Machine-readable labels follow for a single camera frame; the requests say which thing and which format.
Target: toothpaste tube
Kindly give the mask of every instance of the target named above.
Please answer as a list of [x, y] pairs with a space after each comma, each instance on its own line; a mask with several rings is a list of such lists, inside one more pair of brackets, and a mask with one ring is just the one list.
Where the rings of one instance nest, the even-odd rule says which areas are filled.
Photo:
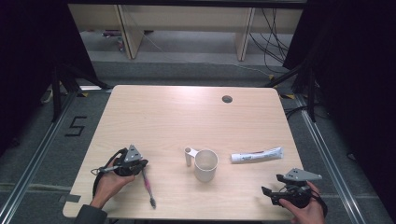
[[275, 147], [269, 150], [249, 152], [249, 153], [236, 153], [231, 155], [231, 161], [254, 161], [263, 159], [264, 161], [276, 160], [283, 158], [283, 147]]

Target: metal rail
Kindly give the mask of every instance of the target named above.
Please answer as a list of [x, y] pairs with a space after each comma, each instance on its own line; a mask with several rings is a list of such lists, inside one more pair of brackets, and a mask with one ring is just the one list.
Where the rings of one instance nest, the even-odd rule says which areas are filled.
[[47, 152], [53, 139], [55, 138], [56, 133], [58, 132], [60, 126], [64, 121], [64, 115], [67, 113], [67, 110], [69, 109], [76, 96], [76, 92], [70, 92], [66, 96], [64, 100], [64, 110], [60, 114], [59, 118], [57, 118], [49, 126], [49, 129], [47, 130], [46, 135], [38, 146], [35, 155], [32, 157], [20, 180], [11, 191], [10, 195], [7, 198], [7, 201], [3, 204], [0, 212], [1, 223], [9, 223], [15, 212], [17, 211], [18, 206], [20, 205], [23, 196], [26, 193], [26, 190], [29, 188], [29, 184], [35, 177], [35, 174], [40, 167], [41, 162], [47, 155]]
[[[303, 96], [296, 94], [296, 100], [298, 106], [305, 105]], [[346, 212], [348, 213], [352, 223], [356, 223], [356, 224], [366, 223], [359, 208], [359, 205], [356, 202], [354, 196], [352, 195], [352, 192], [350, 191], [349, 187], [347, 186], [347, 182], [343, 178], [340, 170], [337, 167], [337, 164], [332, 158], [332, 153], [327, 147], [326, 142], [324, 141], [318, 129], [317, 124], [315, 122], [312, 122], [307, 111], [303, 110], [302, 114], [305, 124], [308, 127], [308, 130], [311, 133], [312, 137], [314, 138], [320, 156], [323, 159], [324, 164], [326, 165], [327, 171], [330, 174], [332, 182], [334, 183], [334, 186], [340, 196], [341, 201], [344, 204], [344, 207], [346, 208]]]

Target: wooden panel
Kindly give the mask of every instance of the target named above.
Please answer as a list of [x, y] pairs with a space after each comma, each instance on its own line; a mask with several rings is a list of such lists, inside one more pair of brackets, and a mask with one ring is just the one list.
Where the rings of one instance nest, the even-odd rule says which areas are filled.
[[78, 29], [120, 30], [113, 5], [69, 4], [69, 9]]
[[301, 9], [277, 9], [276, 14], [274, 14], [271, 8], [264, 8], [263, 10], [256, 8], [250, 32], [270, 34], [271, 30], [267, 20], [272, 27], [274, 15], [276, 15], [276, 32], [278, 34], [293, 35], [302, 13]]
[[243, 32], [249, 8], [122, 6], [142, 30]]

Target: black cable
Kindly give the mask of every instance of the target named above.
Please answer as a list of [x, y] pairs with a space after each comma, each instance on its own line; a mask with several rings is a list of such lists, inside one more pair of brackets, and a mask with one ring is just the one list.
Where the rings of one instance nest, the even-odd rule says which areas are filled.
[[[283, 63], [283, 62], [284, 62], [284, 57], [283, 57], [284, 53], [283, 53], [283, 51], [282, 51], [281, 48], [280, 48], [280, 44], [279, 44], [279, 41], [280, 41], [280, 40], [277, 38], [276, 34], [274, 33], [274, 29], [273, 29], [273, 27], [276, 26], [276, 21], [275, 21], [275, 18], [276, 18], [276, 11], [275, 11], [275, 10], [273, 10], [273, 14], [274, 14], [273, 25], [271, 25], [270, 22], [268, 21], [267, 16], [265, 15], [265, 12], [264, 12], [263, 8], [262, 8], [262, 15], [264, 16], [264, 18], [265, 18], [265, 20], [266, 20], [266, 22], [267, 22], [267, 24], [268, 24], [268, 27], [269, 27], [269, 29], [270, 29], [270, 36], [268, 37], [268, 40], [264, 38], [264, 39], [267, 41], [267, 44], [266, 44], [266, 46], [265, 46], [265, 51], [268, 51], [268, 52], [269, 52], [269, 50], [268, 50], [268, 45], [269, 45], [269, 43], [271, 43], [271, 37], [274, 36], [274, 39], [276, 40], [276, 43], [278, 44], [277, 47], [278, 47], [278, 49], [279, 49], [279, 52], [281, 52], [281, 53], [280, 53], [280, 54], [281, 54], [281, 57], [283, 58], [283, 59], [280, 59], [280, 60], [281, 60], [280, 62]], [[267, 61], [266, 61], [266, 54], [264, 54], [264, 64], [265, 64], [265, 66], [266, 66], [271, 72], [274, 72], [274, 73], [281, 73], [281, 72], [274, 71], [274, 70], [272, 70], [272, 69], [270, 69], [270, 68], [268, 67]]]
[[[265, 20], [267, 21], [267, 24], [268, 24], [268, 27], [270, 28], [271, 33], [275, 35], [276, 42], [278, 42], [280, 45], [283, 45], [284, 48], [289, 49], [288, 46], [286, 46], [285, 44], [283, 44], [283, 42], [280, 41], [279, 38], [277, 38], [277, 32], [274, 32], [274, 28], [271, 27], [271, 24], [270, 24], [270, 22], [268, 21], [267, 16], [265, 15], [265, 12], [264, 12], [264, 9], [263, 9], [263, 8], [262, 8], [262, 15], [264, 16]], [[274, 16], [274, 23], [276, 23], [276, 22], [275, 22], [275, 18], [276, 18], [276, 9], [275, 9], [275, 8], [273, 8], [273, 16]]]
[[[269, 40], [267, 40], [267, 38], [265, 38], [265, 36], [262, 35], [262, 33], [260, 33], [260, 36], [265, 40], [265, 42], [270, 42]], [[280, 47], [279, 45], [276, 45], [276, 44], [274, 44], [274, 43], [272, 43], [272, 42], [270, 42], [270, 45], [272, 45], [272, 46], [274, 46], [274, 47], [277, 47], [277, 48], [282, 48], [282, 49], [285, 50], [285, 51], [288, 51], [288, 50], [289, 50], [289, 49], [287, 49], [287, 48]]]
[[116, 154], [114, 154], [114, 155], [110, 158], [110, 160], [108, 160], [108, 162], [106, 163], [105, 166], [100, 167], [99, 169], [92, 169], [92, 170], [91, 170], [91, 174], [93, 174], [93, 175], [99, 175], [99, 174], [101, 173], [101, 172], [100, 172], [100, 169], [101, 169], [101, 168], [107, 168], [107, 166], [108, 166], [119, 154], [121, 154], [125, 149], [126, 149], [126, 148], [123, 148], [123, 149], [120, 149], [118, 152], [116, 152]]
[[286, 115], [286, 119], [289, 119], [291, 117], [291, 115], [293, 115], [295, 112], [299, 111], [299, 110], [306, 110], [308, 108], [308, 105], [302, 105], [296, 108], [288, 108], [285, 109], [285, 115]]
[[269, 51], [268, 49], [266, 49], [265, 47], [263, 47], [254, 37], [252, 34], [250, 34], [251, 39], [253, 40], [253, 42], [256, 44], [256, 46], [262, 50], [264, 53], [269, 54], [271, 57], [273, 57], [275, 60], [279, 61], [280, 63], [283, 63], [283, 60], [279, 57], [277, 57], [273, 52]]
[[315, 200], [317, 200], [317, 202], [322, 206], [322, 210], [323, 210], [323, 216], [326, 217], [327, 216], [327, 212], [328, 212], [328, 207], [327, 204], [323, 201], [323, 199], [320, 197], [320, 194], [318, 194], [316, 191], [311, 189], [311, 193], [308, 194], [305, 191], [303, 191], [303, 193], [311, 196], [312, 198], [314, 198]]

